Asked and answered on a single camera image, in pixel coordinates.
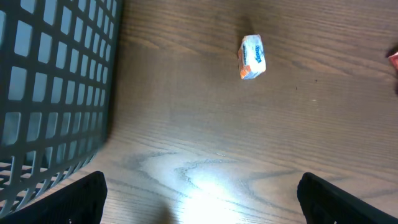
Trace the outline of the orange Top chocolate bar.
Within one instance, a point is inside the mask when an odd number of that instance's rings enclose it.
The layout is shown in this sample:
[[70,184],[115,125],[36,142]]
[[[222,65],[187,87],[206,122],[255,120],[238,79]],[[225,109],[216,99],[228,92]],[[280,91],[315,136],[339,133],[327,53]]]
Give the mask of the orange Top chocolate bar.
[[388,59],[395,70],[398,70],[398,52],[395,52],[388,56]]

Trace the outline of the small orange white candy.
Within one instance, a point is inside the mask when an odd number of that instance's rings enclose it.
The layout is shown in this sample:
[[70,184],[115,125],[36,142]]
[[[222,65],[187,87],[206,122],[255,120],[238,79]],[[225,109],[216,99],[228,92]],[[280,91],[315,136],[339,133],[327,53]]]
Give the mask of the small orange white candy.
[[259,34],[246,35],[238,50],[239,74],[243,80],[251,80],[266,71],[266,59]]

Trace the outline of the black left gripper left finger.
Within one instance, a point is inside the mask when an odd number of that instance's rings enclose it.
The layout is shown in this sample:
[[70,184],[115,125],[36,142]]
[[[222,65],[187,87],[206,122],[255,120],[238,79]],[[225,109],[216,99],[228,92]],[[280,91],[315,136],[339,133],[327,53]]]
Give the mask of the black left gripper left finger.
[[104,174],[92,172],[1,219],[1,223],[100,223],[107,196]]

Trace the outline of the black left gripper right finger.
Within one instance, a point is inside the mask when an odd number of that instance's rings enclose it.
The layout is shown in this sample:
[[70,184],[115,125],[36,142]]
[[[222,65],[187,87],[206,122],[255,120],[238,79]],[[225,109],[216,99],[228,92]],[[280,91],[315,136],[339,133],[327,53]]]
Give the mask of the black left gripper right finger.
[[397,224],[396,217],[310,172],[302,176],[297,187],[297,198],[308,224]]

